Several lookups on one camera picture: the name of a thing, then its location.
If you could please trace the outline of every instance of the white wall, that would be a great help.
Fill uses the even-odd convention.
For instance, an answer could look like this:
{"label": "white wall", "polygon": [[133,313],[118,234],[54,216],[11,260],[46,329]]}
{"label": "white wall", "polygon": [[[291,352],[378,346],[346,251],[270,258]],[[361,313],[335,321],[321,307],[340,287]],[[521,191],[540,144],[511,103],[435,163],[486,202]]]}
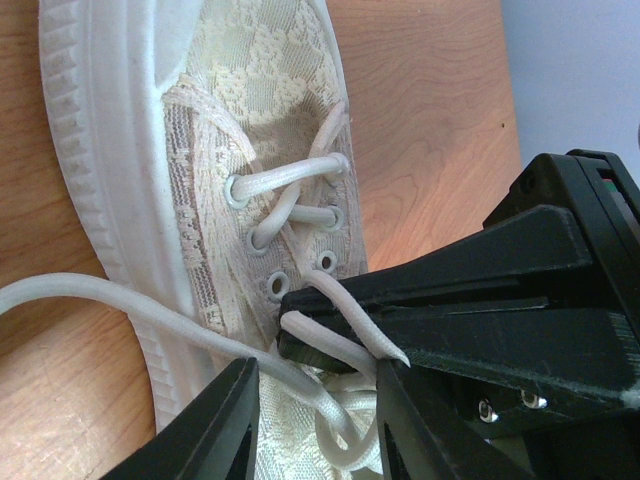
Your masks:
{"label": "white wall", "polygon": [[617,153],[640,184],[640,0],[503,0],[523,163]]}

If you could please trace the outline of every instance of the sneaker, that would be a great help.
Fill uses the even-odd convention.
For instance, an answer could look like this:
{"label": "sneaker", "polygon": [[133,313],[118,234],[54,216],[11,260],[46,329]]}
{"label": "sneaker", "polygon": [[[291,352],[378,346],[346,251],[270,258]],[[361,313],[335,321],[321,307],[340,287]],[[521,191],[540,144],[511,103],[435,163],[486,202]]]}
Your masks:
{"label": "sneaker", "polygon": [[40,46],[60,166],[115,283],[37,277],[3,289],[0,313],[57,294],[126,311],[158,430],[234,356],[255,356],[257,478],[380,471],[375,422],[361,440],[317,372],[274,349],[288,291],[310,282],[346,302],[335,279],[367,269],[348,100],[324,1],[41,0]]}

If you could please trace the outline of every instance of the white lace fabric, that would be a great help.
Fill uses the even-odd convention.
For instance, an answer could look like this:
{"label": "white lace fabric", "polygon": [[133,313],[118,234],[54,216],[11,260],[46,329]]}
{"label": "white lace fabric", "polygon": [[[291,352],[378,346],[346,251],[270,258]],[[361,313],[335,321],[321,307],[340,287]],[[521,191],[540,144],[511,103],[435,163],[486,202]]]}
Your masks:
{"label": "white lace fabric", "polygon": [[[322,252],[335,256],[336,278],[367,270],[346,99],[326,32],[305,0],[205,1],[185,75],[163,100],[197,320],[267,351],[279,328],[279,304],[268,296],[273,275],[283,272],[290,289],[301,288]],[[327,159],[334,153],[349,165],[339,181],[331,177],[338,162]],[[246,206],[229,206],[226,187],[250,184],[230,177],[273,179],[278,168],[291,175],[291,165],[317,158],[330,163],[329,178],[301,169],[304,178],[281,178],[281,187],[269,186],[275,190],[234,191]],[[228,362],[213,358],[220,367]],[[261,375],[260,392],[256,478],[350,478],[321,454],[313,408],[269,376]],[[354,419],[362,425],[370,416],[359,411]]]}

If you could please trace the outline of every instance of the wood grain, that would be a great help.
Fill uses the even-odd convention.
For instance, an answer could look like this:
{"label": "wood grain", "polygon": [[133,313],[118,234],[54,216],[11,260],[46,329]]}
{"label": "wood grain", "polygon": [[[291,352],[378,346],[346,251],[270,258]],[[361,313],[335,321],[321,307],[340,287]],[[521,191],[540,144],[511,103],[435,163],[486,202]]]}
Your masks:
{"label": "wood grain", "polygon": [[[478,230],[520,169],[498,0],[329,2],[371,267]],[[37,1],[0,0],[0,286],[104,276],[67,195],[42,99]],[[153,434],[126,317],[70,299],[0,321],[0,478],[97,478]]]}

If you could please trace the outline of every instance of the eyelet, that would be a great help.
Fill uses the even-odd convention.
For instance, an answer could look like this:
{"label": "eyelet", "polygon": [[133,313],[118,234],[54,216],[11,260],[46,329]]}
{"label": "eyelet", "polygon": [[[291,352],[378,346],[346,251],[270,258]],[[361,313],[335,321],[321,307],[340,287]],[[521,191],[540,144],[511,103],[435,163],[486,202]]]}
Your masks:
{"label": "eyelet", "polygon": [[227,200],[229,206],[236,210],[243,209],[249,203],[248,198],[246,200],[239,201],[233,198],[233,195],[231,194],[231,188],[233,187],[234,182],[240,177],[241,175],[230,175],[224,183],[224,198]]}
{"label": "eyelet", "polygon": [[316,267],[325,273],[333,273],[338,266],[338,257],[331,250],[325,250],[316,260]]}
{"label": "eyelet", "polygon": [[335,205],[329,205],[329,206],[327,206],[327,208],[329,210],[331,210],[335,214],[336,223],[334,223],[333,225],[330,225],[328,227],[320,227],[320,228],[322,230],[324,230],[325,232],[337,232],[344,225],[344,213],[343,213],[342,210],[340,210]]}
{"label": "eyelet", "polygon": [[263,248],[256,248],[253,244],[253,234],[256,231],[256,227],[251,227],[247,232],[247,250],[251,255],[255,255],[256,257],[264,257],[269,251],[269,245]]}
{"label": "eyelet", "polygon": [[291,287],[291,280],[284,272],[276,272],[267,280],[267,296],[274,302],[280,302]]}
{"label": "eyelet", "polygon": [[329,182],[329,185],[335,187],[338,182],[344,180],[344,178],[348,175],[351,166],[349,165],[349,159],[340,152],[332,152],[328,156],[333,157],[340,162],[340,170],[324,176],[324,178],[326,178]]}

